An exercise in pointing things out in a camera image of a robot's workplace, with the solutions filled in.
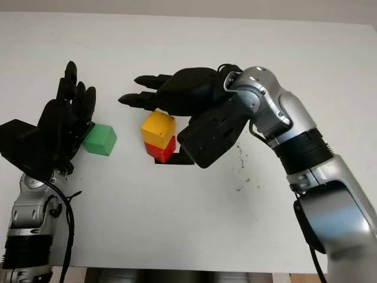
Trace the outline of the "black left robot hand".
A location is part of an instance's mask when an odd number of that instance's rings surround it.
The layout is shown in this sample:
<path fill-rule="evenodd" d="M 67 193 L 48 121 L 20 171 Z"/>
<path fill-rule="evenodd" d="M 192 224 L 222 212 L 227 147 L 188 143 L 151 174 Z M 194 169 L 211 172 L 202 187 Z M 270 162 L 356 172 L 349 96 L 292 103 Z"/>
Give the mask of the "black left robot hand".
<path fill-rule="evenodd" d="M 78 81 L 77 66 L 69 61 L 60 78 L 56 98 L 46 104 L 38 122 L 53 169 L 67 175 L 73 172 L 71 160 L 94 127 L 95 104 L 95 87 L 86 87 Z"/>

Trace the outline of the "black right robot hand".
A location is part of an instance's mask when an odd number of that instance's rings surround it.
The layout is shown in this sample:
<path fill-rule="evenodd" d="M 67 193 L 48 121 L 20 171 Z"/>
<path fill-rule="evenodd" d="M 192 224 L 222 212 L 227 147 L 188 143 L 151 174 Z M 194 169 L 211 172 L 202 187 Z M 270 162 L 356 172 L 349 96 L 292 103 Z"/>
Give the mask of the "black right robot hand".
<path fill-rule="evenodd" d="M 171 116 L 196 116 L 224 96 L 223 83 L 229 68 L 184 68 L 173 75 L 142 75 L 135 83 L 150 91 L 121 96 L 118 102 L 134 108 L 163 110 Z"/>

